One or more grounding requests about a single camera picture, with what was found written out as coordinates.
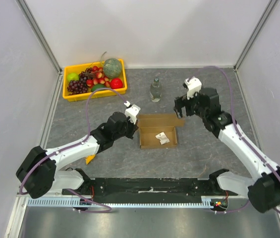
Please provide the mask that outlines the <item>brown cardboard box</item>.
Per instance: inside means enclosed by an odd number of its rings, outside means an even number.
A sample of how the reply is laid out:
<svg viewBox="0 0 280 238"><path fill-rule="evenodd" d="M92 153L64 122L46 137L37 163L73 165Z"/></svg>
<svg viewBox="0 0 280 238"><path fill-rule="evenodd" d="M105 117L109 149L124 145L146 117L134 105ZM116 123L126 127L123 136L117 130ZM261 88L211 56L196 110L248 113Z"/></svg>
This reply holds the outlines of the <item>brown cardboard box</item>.
<svg viewBox="0 0 280 238"><path fill-rule="evenodd" d="M176 114L141 114L138 117L139 142L141 149L163 149L177 146L177 127L184 126L184 119ZM170 142L161 145L155 137L164 132Z"/></svg>

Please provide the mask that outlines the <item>small white packet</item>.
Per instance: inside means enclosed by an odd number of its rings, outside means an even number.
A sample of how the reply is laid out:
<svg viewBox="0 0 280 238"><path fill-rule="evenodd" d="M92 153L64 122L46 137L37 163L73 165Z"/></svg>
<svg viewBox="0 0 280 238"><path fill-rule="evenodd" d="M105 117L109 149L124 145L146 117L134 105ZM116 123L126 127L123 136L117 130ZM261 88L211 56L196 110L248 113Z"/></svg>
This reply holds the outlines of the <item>small white packet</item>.
<svg viewBox="0 0 280 238"><path fill-rule="evenodd" d="M161 145L164 145L164 144L167 144L170 142L169 138L167 137L167 135L164 132L157 134L155 137L159 140Z"/></svg>

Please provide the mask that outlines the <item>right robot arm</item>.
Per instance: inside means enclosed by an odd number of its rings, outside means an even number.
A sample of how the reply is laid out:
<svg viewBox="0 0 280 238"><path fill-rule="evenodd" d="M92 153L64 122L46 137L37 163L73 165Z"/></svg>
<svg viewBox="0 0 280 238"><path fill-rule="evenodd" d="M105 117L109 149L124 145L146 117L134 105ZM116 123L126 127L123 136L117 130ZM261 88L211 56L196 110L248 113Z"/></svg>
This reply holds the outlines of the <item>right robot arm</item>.
<svg viewBox="0 0 280 238"><path fill-rule="evenodd" d="M216 89L202 88L176 97L174 111L178 118L183 111L187 116L201 118L205 128L237 156L251 175L242 177L228 170L213 173L215 178L208 182L211 194L231 191L247 198L260 213L280 205L280 166L249 140L231 114L221 109Z"/></svg>

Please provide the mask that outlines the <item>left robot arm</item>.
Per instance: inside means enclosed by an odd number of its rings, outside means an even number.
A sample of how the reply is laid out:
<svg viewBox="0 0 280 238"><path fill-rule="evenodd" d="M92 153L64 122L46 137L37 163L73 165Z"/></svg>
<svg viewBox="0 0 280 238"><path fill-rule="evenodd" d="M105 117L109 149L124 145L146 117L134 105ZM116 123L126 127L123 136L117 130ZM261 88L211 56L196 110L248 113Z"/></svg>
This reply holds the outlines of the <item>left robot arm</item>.
<svg viewBox="0 0 280 238"><path fill-rule="evenodd" d="M79 171L61 168L83 157L99 154L122 138L133 138L138 129L137 116L129 112L115 112L85 137L60 147L44 150L36 146L30 150L16 172L21 182L19 193L37 199L50 190L73 189L79 195L88 193L90 183Z"/></svg>

